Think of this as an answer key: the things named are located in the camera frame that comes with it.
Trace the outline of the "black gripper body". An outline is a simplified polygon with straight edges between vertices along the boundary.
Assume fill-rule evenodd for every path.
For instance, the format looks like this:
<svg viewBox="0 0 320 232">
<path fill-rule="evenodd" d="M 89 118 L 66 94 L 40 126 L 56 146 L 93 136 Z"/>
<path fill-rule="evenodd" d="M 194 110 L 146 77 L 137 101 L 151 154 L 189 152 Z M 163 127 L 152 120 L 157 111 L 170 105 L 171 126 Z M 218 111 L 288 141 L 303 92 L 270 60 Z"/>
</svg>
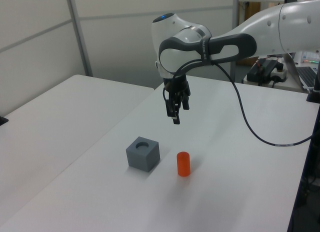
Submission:
<svg viewBox="0 0 320 232">
<path fill-rule="evenodd" d="M 169 93 L 186 93 L 188 96 L 191 95 L 189 83 L 185 75 L 178 76 L 175 78 L 164 78 L 163 79 L 164 89 Z"/>
</svg>

